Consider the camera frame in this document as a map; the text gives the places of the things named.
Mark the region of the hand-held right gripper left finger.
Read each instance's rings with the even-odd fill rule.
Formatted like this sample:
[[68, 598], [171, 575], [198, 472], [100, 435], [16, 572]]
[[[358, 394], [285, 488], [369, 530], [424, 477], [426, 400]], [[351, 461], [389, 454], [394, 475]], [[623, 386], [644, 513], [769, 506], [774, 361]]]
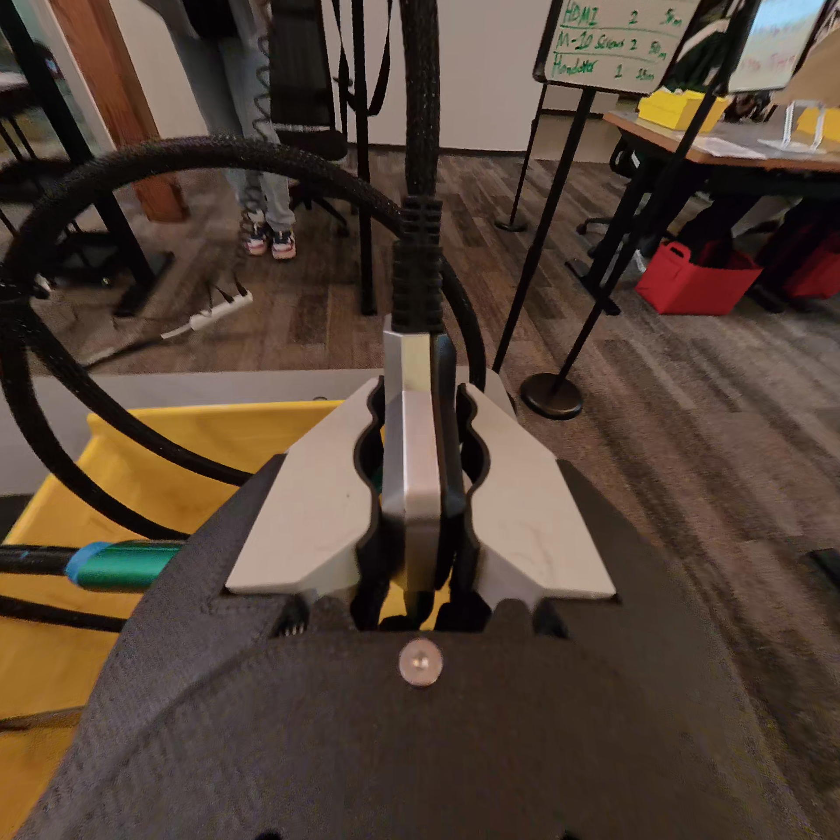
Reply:
[[357, 445], [378, 428], [371, 378], [287, 451], [230, 571], [236, 595], [351, 597], [361, 581], [357, 547], [373, 519], [373, 495]]

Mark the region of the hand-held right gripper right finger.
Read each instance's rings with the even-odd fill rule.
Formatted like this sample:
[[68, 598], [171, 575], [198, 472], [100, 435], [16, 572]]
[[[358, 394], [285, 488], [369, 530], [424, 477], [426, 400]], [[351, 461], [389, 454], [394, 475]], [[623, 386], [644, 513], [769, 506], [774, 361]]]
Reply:
[[466, 406], [465, 514], [470, 587], [484, 601], [608, 601], [616, 587], [564, 478], [559, 460], [482, 391], [458, 388]]

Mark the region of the large yellow plastic bin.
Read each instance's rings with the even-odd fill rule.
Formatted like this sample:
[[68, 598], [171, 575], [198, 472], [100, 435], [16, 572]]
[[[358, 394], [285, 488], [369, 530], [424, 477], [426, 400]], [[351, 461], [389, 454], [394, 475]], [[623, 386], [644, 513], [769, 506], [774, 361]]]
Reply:
[[[286, 451], [340, 402], [144, 408], [133, 417], [210, 459], [233, 457], [245, 471]], [[147, 518], [192, 532], [235, 488], [177, 467], [110, 427], [87, 419], [91, 439], [78, 466], [101, 488]], [[2, 838], [21, 826], [70, 745], [70, 736], [111, 652], [123, 614], [165, 561], [163, 546], [94, 511], [48, 477], [7, 539], [23, 547], [31, 572], [2, 574], [2, 599], [27, 617], [2, 618]]]

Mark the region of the white power strip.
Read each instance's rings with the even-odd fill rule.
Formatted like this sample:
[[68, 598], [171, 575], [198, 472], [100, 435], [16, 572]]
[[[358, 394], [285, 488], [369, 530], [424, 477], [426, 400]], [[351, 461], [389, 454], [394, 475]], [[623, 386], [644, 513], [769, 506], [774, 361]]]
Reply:
[[209, 329], [217, 322], [239, 313], [254, 302], [252, 293], [240, 284], [236, 285], [235, 294], [220, 288], [217, 288], [216, 292], [218, 300], [211, 296], [205, 309], [193, 314], [181, 327], [163, 332], [160, 336], [161, 340], [173, 340], [189, 333]]

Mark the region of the red tote bag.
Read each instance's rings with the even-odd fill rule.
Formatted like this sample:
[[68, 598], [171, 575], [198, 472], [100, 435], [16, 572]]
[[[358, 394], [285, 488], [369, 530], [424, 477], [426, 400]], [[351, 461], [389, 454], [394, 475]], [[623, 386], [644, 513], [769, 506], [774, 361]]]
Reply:
[[826, 300], [839, 293], [839, 233], [827, 234], [784, 284], [792, 299]]
[[762, 267], [732, 251], [726, 265], [699, 266], [680, 243], [658, 247], [635, 286], [657, 313], [676, 316], [727, 316], [760, 277]]

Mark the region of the black office chair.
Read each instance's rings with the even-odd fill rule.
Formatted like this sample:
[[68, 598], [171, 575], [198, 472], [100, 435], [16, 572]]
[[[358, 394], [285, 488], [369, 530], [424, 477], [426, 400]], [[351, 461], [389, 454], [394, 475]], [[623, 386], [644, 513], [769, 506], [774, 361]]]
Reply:
[[[616, 143], [616, 147], [614, 148], [608, 162], [611, 172], [616, 175], [620, 175], [631, 182], [640, 165], [641, 159], [637, 156], [636, 152], [631, 148], [629, 143], [624, 139], [619, 140]], [[656, 176], [657, 173], [652, 174], [644, 183], [644, 191], [641, 193], [639, 204], [634, 211], [636, 215], [642, 213], [646, 204], [649, 202], [649, 198], [655, 186]], [[587, 217], [577, 225], [575, 233], [580, 237], [584, 237], [589, 233], [591, 228], [604, 228], [606, 231], [609, 229], [610, 225], [612, 225], [613, 219], [614, 215], [606, 217]]]

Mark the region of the wooden top table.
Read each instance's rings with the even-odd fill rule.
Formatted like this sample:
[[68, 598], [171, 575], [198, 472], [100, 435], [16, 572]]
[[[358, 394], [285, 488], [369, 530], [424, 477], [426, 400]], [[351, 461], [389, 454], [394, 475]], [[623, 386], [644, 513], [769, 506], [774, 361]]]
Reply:
[[[650, 122], [639, 120], [636, 114], [627, 112], [609, 112], [605, 121], [618, 128], [621, 138], [640, 154], [640, 163], [653, 160], [650, 175], [657, 173], [655, 185], [670, 156], [677, 149], [683, 133], [658, 127]], [[713, 131], [702, 136], [703, 140], [727, 141], [739, 145], [748, 151], [763, 154], [762, 159], [750, 159], [733, 153], [714, 155], [691, 145], [684, 163], [702, 173], [706, 184], [714, 193], [722, 195], [801, 195], [828, 202], [839, 197], [839, 155], [838, 143], [828, 141], [824, 154], [801, 155], [786, 154], [767, 149], [758, 143], [761, 139], [774, 139], [781, 136], [782, 120], [780, 114], [768, 122], [720, 122]], [[613, 244], [605, 239], [594, 247], [594, 257], [607, 256], [613, 252]], [[583, 274], [576, 274], [583, 284], [590, 267]], [[622, 313], [615, 304], [607, 304], [602, 314], [616, 317]]]

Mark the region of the black hanging bag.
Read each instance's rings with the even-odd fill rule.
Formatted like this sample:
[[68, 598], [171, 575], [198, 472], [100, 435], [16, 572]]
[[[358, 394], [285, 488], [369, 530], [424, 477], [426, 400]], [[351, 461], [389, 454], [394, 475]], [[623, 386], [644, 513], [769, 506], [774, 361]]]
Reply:
[[385, 7], [379, 74], [371, 99], [363, 103], [343, 44], [338, 74], [331, 74], [322, 2], [270, 2], [269, 119], [280, 143], [338, 162], [348, 153], [348, 112], [363, 124], [381, 112], [391, 74], [394, 3]]

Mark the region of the small yellow plastic bin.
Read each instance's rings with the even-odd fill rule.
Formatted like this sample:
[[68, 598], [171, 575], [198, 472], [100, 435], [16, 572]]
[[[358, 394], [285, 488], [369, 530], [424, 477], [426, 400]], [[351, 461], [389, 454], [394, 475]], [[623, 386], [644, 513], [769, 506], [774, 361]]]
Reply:
[[[670, 91], [664, 87], [640, 100], [637, 106], [639, 120], [652, 123], [667, 130], [684, 132], [697, 115], [705, 97], [698, 91]], [[732, 97], [716, 98], [700, 127], [699, 133], [709, 133], [720, 121]]]

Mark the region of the white acrylic stand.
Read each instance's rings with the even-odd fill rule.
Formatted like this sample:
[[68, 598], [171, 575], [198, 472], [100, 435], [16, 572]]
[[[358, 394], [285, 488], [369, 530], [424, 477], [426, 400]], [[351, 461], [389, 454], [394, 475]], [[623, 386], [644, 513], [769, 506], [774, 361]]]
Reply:
[[767, 149], [786, 154], [824, 154], [822, 144], [829, 108], [818, 101], [792, 100], [784, 107], [782, 135], [761, 139]]

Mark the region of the whiteboard on black easel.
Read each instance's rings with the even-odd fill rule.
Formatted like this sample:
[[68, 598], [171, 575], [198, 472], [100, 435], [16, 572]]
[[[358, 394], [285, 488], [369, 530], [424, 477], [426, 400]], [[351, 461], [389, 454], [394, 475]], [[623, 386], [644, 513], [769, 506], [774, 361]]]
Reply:
[[700, 1], [554, 1], [532, 77], [542, 84], [581, 90], [539, 224], [492, 365], [500, 372], [543, 246], [560, 202], [585, 122], [599, 92], [647, 96], [675, 62]]

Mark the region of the tan stand panel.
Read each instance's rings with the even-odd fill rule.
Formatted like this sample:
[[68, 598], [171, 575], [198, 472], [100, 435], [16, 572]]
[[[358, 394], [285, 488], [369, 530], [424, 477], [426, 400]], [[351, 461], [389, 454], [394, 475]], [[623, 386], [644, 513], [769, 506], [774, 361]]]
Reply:
[[818, 107], [839, 107], [839, 29], [814, 45], [789, 84], [772, 96], [782, 107], [793, 102], [811, 102]]

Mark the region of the lit display screen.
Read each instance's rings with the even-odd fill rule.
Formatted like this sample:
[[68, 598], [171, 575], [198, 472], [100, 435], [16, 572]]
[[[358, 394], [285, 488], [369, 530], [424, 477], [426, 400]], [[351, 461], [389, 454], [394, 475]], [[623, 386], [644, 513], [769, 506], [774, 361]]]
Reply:
[[759, 1], [727, 86], [729, 95], [786, 87], [812, 42], [826, 1]]

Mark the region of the black table frame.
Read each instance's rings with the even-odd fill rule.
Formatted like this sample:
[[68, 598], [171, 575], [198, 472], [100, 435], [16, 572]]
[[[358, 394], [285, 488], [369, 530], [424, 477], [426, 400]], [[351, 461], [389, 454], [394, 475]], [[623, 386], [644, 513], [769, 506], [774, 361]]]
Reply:
[[[70, 162], [79, 166], [92, 161], [93, 153], [76, 119], [11, 1], [1, 2], [1, 25], [2, 34], [30, 90], [67, 152]], [[132, 277], [132, 283], [122, 295], [114, 314], [121, 319], [134, 317], [145, 306], [160, 278], [171, 266], [173, 254], [168, 251], [153, 253], [152, 259], [148, 259], [113, 194], [105, 195], [94, 207], [107, 229], [105, 237], [108, 244], [114, 250], [110, 267], [126, 269]]]

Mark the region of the brown wooden post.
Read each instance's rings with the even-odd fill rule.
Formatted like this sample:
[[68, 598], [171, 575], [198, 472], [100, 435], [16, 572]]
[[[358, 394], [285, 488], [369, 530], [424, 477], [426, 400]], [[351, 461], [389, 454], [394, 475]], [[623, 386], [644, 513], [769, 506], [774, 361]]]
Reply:
[[[108, 1], [50, 1], [70, 53], [118, 149], [161, 138], [140, 79]], [[145, 216], [155, 223], [185, 222], [189, 211], [174, 175], [133, 185]]]

